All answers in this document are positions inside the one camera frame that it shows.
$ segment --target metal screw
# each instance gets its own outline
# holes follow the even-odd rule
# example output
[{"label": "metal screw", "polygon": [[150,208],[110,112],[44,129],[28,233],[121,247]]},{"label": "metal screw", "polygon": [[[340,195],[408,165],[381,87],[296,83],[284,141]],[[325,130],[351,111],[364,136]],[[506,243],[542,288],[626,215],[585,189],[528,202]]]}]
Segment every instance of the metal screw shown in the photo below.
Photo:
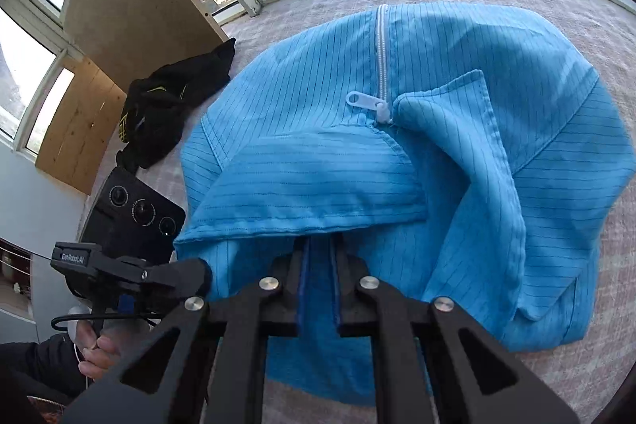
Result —
[{"label": "metal screw", "polygon": [[368,275],[360,279],[360,286],[366,290],[376,290],[380,285],[380,280],[377,277]]},{"label": "metal screw", "polygon": [[455,307],[455,303],[448,297],[437,297],[434,304],[435,308],[442,313],[448,313]]},{"label": "metal screw", "polygon": [[203,307],[203,304],[204,302],[201,297],[190,297],[183,305],[189,311],[198,311]]},{"label": "metal screw", "polygon": [[278,282],[278,279],[276,277],[263,277],[258,282],[258,285],[261,287],[261,289],[265,291],[275,290],[279,286],[279,284],[280,283]]}]

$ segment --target blue striped fabric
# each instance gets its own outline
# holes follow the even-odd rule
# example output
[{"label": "blue striped fabric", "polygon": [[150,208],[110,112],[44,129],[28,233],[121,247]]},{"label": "blue striped fabric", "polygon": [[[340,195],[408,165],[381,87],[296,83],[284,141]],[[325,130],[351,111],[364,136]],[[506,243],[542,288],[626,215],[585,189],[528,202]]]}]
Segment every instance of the blue striped fabric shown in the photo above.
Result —
[{"label": "blue striped fabric", "polygon": [[[391,124],[345,102],[380,95],[384,66]],[[369,344],[336,336],[324,234],[344,231],[407,296],[453,297],[511,350],[555,347],[586,331],[600,230],[636,169],[596,71],[554,26],[450,3],[272,46],[209,108],[182,165],[175,245],[209,262],[212,299],[313,235],[303,332],[270,341],[268,375],[355,404],[373,403]]]}]

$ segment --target finger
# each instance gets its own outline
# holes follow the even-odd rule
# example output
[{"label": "finger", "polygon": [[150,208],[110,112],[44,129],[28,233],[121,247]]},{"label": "finger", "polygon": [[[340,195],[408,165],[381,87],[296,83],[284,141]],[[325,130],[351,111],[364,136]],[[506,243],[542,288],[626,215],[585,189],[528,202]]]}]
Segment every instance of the finger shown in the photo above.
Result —
[{"label": "finger", "polygon": [[75,343],[80,348],[95,348],[95,342],[97,341],[97,335],[90,325],[90,322],[85,319],[78,321],[77,330],[75,332]]},{"label": "finger", "polygon": [[93,363],[89,363],[88,361],[79,362],[78,369],[83,376],[95,380],[101,379],[101,377],[106,373],[104,369],[96,367]]},{"label": "finger", "polygon": [[119,348],[117,347],[117,345],[115,345],[115,342],[108,336],[100,336],[99,338],[97,338],[97,346],[101,348],[101,350],[109,354],[116,354],[117,356],[120,355]]},{"label": "finger", "polygon": [[93,363],[93,365],[101,369],[108,369],[116,363],[110,354],[107,354],[101,349],[84,349],[82,354],[86,361]]}]

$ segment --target white wall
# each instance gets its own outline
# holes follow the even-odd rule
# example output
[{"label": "white wall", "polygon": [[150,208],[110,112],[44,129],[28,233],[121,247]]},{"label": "white wall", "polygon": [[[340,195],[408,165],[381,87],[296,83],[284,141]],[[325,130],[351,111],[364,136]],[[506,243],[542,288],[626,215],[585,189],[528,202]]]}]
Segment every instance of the white wall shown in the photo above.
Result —
[{"label": "white wall", "polygon": [[0,141],[0,237],[36,254],[31,263],[36,325],[2,313],[0,343],[48,338],[54,332],[51,318],[65,315],[76,303],[49,259],[56,241],[77,240],[86,198],[36,170],[32,161]]},{"label": "white wall", "polygon": [[43,257],[77,240],[86,196],[0,142],[0,237]]}]

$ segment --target plywood board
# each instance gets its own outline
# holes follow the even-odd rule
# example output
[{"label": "plywood board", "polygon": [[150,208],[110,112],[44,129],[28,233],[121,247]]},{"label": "plywood board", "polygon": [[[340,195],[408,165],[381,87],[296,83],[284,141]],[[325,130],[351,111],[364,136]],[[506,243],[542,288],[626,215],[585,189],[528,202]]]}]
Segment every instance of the plywood board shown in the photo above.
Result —
[{"label": "plywood board", "polygon": [[64,66],[71,80],[37,155],[36,168],[90,194],[125,94],[91,60]]},{"label": "plywood board", "polygon": [[196,0],[65,0],[62,23],[125,92],[132,80],[227,40]]}]

